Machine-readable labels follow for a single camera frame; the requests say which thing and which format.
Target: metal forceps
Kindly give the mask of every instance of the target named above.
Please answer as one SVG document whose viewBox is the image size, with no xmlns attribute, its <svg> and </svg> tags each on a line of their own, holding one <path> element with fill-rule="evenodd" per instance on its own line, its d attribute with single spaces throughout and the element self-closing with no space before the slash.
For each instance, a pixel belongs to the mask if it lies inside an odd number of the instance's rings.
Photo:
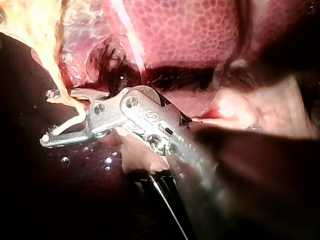
<svg viewBox="0 0 320 240">
<path fill-rule="evenodd" d="M 125 127 L 132 133 L 143 131 L 139 126 L 130 121 L 121 110 L 121 102 L 124 96 L 132 90 L 138 90 L 147 95 L 157 104 L 160 103 L 158 93 L 151 87 L 136 86 L 122 89 L 116 96 L 110 97 L 109 92 L 89 88 L 74 88 L 70 96 L 77 100 L 89 100 L 90 106 L 85 119 L 85 128 L 81 131 L 53 135 L 50 132 L 43 135 L 39 140 L 45 148 L 64 147 L 67 145 L 80 144 L 90 140 L 103 138 L 111 133 L 111 129 Z M 56 89 L 47 91 L 47 96 L 58 98 L 60 93 Z M 125 103 L 128 108 L 136 104 L 129 98 Z"/>
</svg>

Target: fluid droplet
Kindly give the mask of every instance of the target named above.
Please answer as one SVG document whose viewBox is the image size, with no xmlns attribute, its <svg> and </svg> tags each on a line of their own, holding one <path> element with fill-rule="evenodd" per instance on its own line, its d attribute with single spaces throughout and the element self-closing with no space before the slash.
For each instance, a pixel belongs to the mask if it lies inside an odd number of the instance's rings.
<svg viewBox="0 0 320 240">
<path fill-rule="evenodd" d="M 105 163 L 106 165 L 111 164 L 111 163 L 112 163 L 112 158 L 107 157 L 107 158 L 104 160 L 104 163 Z"/>
<path fill-rule="evenodd" d="M 70 165 L 70 158 L 67 156 L 64 156 L 60 159 L 60 162 L 62 163 L 63 166 L 69 167 Z"/>
</svg>

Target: water droplet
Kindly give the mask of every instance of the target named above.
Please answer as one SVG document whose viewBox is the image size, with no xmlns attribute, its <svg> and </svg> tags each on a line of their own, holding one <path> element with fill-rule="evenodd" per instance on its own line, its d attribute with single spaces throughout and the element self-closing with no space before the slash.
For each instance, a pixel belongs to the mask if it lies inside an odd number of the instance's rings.
<svg viewBox="0 0 320 240">
<path fill-rule="evenodd" d="M 64 156 L 60 159 L 60 162 L 62 163 L 63 166 L 69 167 L 70 165 L 70 158 L 67 156 Z"/>
<path fill-rule="evenodd" d="M 105 163 L 106 165 L 111 164 L 111 163 L 112 163 L 112 159 L 111 159 L 110 157 L 107 157 L 107 158 L 104 160 L 104 163 Z"/>
</svg>

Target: metal screw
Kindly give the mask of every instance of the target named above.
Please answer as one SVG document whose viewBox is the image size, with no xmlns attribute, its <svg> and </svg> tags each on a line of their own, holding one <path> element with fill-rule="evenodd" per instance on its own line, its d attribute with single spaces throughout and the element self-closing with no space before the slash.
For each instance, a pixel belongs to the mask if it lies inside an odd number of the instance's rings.
<svg viewBox="0 0 320 240">
<path fill-rule="evenodd" d="M 100 139 L 100 138 L 103 138 L 107 135 L 110 135 L 111 134 L 111 130 L 106 130 L 104 132 L 98 132 L 96 133 L 94 136 L 97 138 L 97 139 Z"/>
<path fill-rule="evenodd" d="M 138 105 L 138 99 L 135 96 L 130 96 L 126 101 L 125 105 L 130 109 Z"/>
<path fill-rule="evenodd" d="M 97 115 L 103 114 L 104 111 L 105 111 L 105 105 L 103 105 L 102 103 L 99 103 L 94 107 L 94 113 Z"/>
</svg>

